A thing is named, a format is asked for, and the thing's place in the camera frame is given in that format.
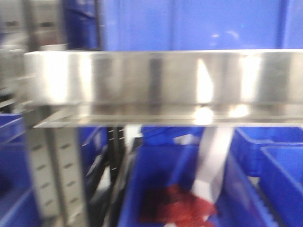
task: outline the blue crate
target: blue crate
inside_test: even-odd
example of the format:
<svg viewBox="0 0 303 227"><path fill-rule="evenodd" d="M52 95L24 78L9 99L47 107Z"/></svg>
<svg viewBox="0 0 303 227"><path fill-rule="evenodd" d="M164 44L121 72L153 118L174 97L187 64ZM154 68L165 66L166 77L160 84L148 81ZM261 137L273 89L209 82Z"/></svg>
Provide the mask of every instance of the blue crate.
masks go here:
<svg viewBox="0 0 303 227"><path fill-rule="evenodd" d="M143 143L145 145L173 145L175 138L191 134L195 138L189 144L199 144L204 127L154 127L144 126L141 128Z"/></svg>
<svg viewBox="0 0 303 227"><path fill-rule="evenodd" d="M11 142L24 133L25 127L22 115L0 114L0 143Z"/></svg>
<svg viewBox="0 0 303 227"><path fill-rule="evenodd" d="M141 146L135 159L119 227L162 227L139 223L144 191L179 183L190 189L195 178L198 146ZM276 227L241 168L231 156L227 159L223 190L216 203L219 214L210 219L216 227Z"/></svg>
<svg viewBox="0 0 303 227"><path fill-rule="evenodd" d="M0 145L0 227L39 227L24 143Z"/></svg>
<svg viewBox="0 0 303 227"><path fill-rule="evenodd" d="M303 226L303 147L262 148L260 188L289 227Z"/></svg>
<svg viewBox="0 0 303 227"><path fill-rule="evenodd" d="M241 127L232 139L231 152L249 176L260 176L261 147L303 146L303 130L296 127Z"/></svg>
<svg viewBox="0 0 303 227"><path fill-rule="evenodd" d="M106 128L81 127L79 128L79 137L83 174L86 176L96 157L105 150L107 145Z"/></svg>

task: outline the perforated metal post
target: perforated metal post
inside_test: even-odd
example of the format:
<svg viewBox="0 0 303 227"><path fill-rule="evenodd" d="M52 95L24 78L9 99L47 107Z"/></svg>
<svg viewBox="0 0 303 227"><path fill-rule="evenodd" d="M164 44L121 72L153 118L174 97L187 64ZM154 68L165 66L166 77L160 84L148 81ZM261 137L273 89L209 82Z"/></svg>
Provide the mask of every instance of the perforated metal post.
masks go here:
<svg viewBox="0 0 303 227"><path fill-rule="evenodd" d="M108 127L107 136L110 175L112 184L114 184L125 154L124 127Z"/></svg>
<svg viewBox="0 0 303 227"><path fill-rule="evenodd" d="M51 129L58 160L66 226L89 227L77 130L76 128Z"/></svg>
<svg viewBox="0 0 303 227"><path fill-rule="evenodd" d="M42 109L23 114L29 157L40 214L43 219L57 219L56 226L61 227L63 226L62 206L47 132L46 129L33 128L43 119L43 115Z"/></svg>

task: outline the blue container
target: blue container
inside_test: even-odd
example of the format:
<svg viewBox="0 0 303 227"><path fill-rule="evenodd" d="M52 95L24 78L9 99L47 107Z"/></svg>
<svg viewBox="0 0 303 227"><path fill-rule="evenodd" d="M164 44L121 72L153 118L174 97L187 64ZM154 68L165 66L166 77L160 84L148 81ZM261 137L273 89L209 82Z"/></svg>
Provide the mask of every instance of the blue container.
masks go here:
<svg viewBox="0 0 303 227"><path fill-rule="evenodd" d="M96 157L102 154L107 145L106 128L81 127L79 128L79 137L83 171L86 176Z"/></svg>
<svg viewBox="0 0 303 227"><path fill-rule="evenodd" d="M198 146L141 146L126 189L119 227L161 227L139 223L144 191L178 183L190 189L196 174ZM227 159L223 190L216 203L216 227L275 227L271 216L245 174L231 156Z"/></svg>
<svg viewBox="0 0 303 227"><path fill-rule="evenodd" d="M199 144L204 127L142 127L143 143L145 145L180 144L182 136L192 135L188 144Z"/></svg>
<svg viewBox="0 0 303 227"><path fill-rule="evenodd" d="M22 140L25 127L20 114L0 114L0 144Z"/></svg>
<svg viewBox="0 0 303 227"><path fill-rule="evenodd" d="M285 19L282 21L282 39L280 48L302 49L303 48L303 1L284 1L283 12Z"/></svg>
<svg viewBox="0 0 303 227"><path fill-rule="evenodd" d="M262 148L260 188L289 227L303 226L303 147Z"/></svg>
<svg viewBox="0 0 303 227"><path fill-rule="evenodd" d="M155 51L278 48L285 1L102 2L106 50Z"/></svg>
<svg viewBox="0 0 303 227"><path fill-rule="evenodd" d="M303 130L296 127L241 127L232 139L231 152L249 176L260 176L260 149L266 146L303 146Z"/></svg>
<svg viewBox="0 0 303 227"><path fill-rule="evenodd" d="M0 145L0 227L39 227L24 145Z"/></svg>

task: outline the red material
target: red material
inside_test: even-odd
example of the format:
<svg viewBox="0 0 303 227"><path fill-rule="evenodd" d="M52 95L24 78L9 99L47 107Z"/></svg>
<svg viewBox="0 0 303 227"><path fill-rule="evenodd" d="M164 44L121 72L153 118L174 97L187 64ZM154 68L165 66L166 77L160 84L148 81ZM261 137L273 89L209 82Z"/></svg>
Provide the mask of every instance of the red material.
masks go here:
<svg viewBox="0 0 303 227"><path fill-rule="evenodd" d="M204 219L216 213L213 204L173 184L146 191L140 221L176 223L178 227L214 227Z"/></svg>

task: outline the stainless steel shelf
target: stainless steel shelf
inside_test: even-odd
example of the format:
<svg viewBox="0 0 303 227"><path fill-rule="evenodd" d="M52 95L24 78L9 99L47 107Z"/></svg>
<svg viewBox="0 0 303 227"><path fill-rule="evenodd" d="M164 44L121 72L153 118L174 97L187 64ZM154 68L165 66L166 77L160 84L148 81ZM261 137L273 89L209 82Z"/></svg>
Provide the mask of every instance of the stainless steel shelf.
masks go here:
<svg viewBox="0 0 303 227"><path fill-rule="evenodd" d="M40 127L125 123L300 125L303 50L26 54L25 109Z"/></svg>

